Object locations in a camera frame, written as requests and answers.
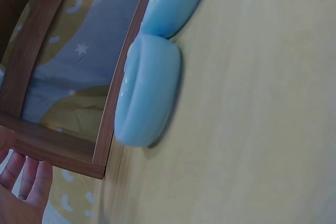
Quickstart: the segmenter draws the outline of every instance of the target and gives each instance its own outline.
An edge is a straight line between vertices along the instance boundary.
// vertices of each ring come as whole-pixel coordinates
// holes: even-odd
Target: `blue soap bar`
[[[200,0],[150,0],[141,32],[169,38],[193,15]]]
[[[180,70],[176,45],[157,36],[137,36],[124,66],[114,119],[118,141],[143,147],[158,139],[174,103]]]

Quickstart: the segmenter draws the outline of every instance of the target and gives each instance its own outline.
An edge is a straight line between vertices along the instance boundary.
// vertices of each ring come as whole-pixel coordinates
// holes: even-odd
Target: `yellow moon pattern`
[[[108,86],[100,86],[74,92],[52,106],[39,124],[95,141],[108,90]],[[96,182],[54,167],[50,203],[71,223],[89,223]]]

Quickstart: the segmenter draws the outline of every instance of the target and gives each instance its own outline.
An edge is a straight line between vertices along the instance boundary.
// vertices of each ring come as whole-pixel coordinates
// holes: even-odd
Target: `star print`
[[[89,47],[87,47],[85,45],[85,43],[83,44],[77,44],[77,49],[75,50],[76,52],[78,52],[78,55],[86,54],[86,49],[88,49]]]

